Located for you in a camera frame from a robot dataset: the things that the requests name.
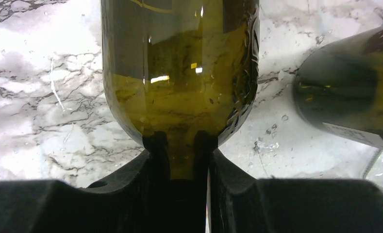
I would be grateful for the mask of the green wine bottle white label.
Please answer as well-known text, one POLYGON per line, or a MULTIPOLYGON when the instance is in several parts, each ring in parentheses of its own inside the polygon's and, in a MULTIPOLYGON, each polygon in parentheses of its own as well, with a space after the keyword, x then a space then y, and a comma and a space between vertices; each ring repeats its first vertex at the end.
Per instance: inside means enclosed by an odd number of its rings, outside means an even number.
POLYGON ((383 26, 314 51, 295 75, 293 98, 316 128, 383 150, 383 26))

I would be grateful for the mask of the green wine bottle dark label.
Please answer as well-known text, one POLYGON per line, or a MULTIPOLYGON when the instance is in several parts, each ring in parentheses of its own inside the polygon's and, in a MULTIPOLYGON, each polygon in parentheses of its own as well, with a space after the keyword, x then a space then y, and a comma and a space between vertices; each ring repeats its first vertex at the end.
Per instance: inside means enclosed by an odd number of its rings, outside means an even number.
POLYGON ((110 110, 150 156, 145 233, 205 230, 209 161, 256 96, 256 0, 103 0, 110 110))

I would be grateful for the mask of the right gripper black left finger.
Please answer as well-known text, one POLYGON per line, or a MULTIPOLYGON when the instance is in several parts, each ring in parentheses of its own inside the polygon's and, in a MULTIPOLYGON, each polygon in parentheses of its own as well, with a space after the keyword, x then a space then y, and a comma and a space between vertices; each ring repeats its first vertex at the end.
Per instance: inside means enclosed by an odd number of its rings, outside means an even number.
POLYGON ((0 233, 143 233, 149 153, 76 188, 59 180, 0 181, 0 233))

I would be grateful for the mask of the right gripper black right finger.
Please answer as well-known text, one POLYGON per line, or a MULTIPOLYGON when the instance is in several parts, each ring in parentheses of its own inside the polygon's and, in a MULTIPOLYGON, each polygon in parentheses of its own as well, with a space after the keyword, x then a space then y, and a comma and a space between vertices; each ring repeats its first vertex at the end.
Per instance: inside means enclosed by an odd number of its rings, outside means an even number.
POLYGON ((383 193, 348 179, 255 179, 219 150, 209 166, 213 233, 383 233, 383 193))

